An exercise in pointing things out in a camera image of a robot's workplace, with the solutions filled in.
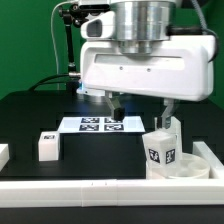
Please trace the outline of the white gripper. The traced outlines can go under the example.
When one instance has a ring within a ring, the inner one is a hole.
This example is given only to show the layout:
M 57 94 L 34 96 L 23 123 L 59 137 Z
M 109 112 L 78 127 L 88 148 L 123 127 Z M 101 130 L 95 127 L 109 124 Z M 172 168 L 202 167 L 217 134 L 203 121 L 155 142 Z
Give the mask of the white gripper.
M 125 109 L 112 92 L 171 98 L 157 118 L 157 127 L 168 129 L 174 99 L 200 101 L 212 93 L 214 47 L 211 35 L 173 36 L 155 42 L 148 55 L 122 54 L 115 41 L 89 41 L 81 50 L 81 80 L 87 88 L 106 90 L 114 121 L 124 119 Z

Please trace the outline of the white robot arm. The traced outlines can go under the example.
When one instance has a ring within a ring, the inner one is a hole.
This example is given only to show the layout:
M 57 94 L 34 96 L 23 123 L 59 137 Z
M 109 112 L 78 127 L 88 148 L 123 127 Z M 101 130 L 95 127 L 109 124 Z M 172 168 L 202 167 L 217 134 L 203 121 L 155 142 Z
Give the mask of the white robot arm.
M 166 106 L 157 125 L 169 128 L 177 100 L 201 101 L 213 91 L 218 38 L 204 27 L 175 27 L 182 0 L 94 0 L 78 3 L 109 10 L 81 26 L 83 86 L 105 92 L 112 117 L 124 110 L 112 92 L 161 97 Z

